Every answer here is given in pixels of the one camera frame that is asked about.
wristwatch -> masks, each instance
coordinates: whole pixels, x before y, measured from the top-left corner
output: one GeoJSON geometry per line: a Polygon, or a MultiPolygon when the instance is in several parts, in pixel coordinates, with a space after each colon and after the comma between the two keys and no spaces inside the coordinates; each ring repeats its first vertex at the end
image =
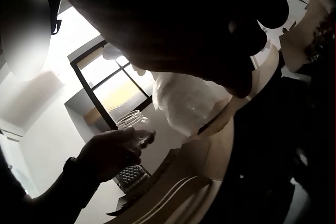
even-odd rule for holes
{"type": "Polygon", "coordinates": [[[83,169],[76,162],[76,158],[70,157],[63,167],[63,176],[67,180],[71,193],[75,194],[82,208],[85,208],[98,189],[100,182],[90,172],[83,169]]]}

black window frame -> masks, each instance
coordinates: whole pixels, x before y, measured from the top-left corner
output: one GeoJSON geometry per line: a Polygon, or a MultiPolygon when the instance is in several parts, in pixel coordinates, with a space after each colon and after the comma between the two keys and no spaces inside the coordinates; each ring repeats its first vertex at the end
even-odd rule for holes
{"type": "Polygon", "coordinates": [[[100,43],[94,45],[93,47],[91,47],[89,50],[87,50],[86,52],[84,52],[83,54],[81,54],[79,57],[77,57],[76,59],[74,59],[72,62],[70,62],[70,65],[72,66],[73,70],[75,71],[79,81],[81,82],[81,84],[83,85],[83,88],[85,90],[85,92],[88,94],[88,96],[90,97],[91,101],[93,102],[93,104],[95,105],[95,107],[97,108],[98,112],[101,114],[102,118],[105,120],[105,122],[107,123],[107,125],[111,128],[111,130],[114,129],[118,129],[118,127],[116,126],[115,122],[113,121],[112,117],[109,115],[109,113],[106,111],[106,109],[103,107],[103,105],[101,104],[101,102],[98,100],[98,98],[96,97],[95,93],[93,92],[97,87],[101,86],[102,84],[104,84],[107,80],[109,80],[111,77],[113,77],[115,74],[119,73],[120,71],[123,71],[127,77],[134,83],[134,85],[136,85],[139,90],[146,96],[146,100],[143,101],[140,105],[138,105],[134,110],[144,110],[148,105],[150,105],[152,103],[152,96],[149,96],[136,82],[135,80],[133,80],[133,78],[125,71],[125,68],[128,67],[130,65],[130,62],[128,62],[126,65],[121,66],[117,61],[116,63],[119,66],[119,69],[117,69],[116,71],[114,71],[113,73],[111,73],[109,76],[107,76],[106,78],[104,78],[102,81],[100,81],[98,84],[94,85],[93,87],[90,87],[88,82],[85,80],[82,72],[80,71],[77,63],[79,63],[81,60],[83,60],[85,57],[87,57],[88,55],[90,55],[91,53],[93,53],[94,51],[98,50],[100,47],[103,47],[104,45],[107,44],[106,40],[101,41],[100,43]]]}

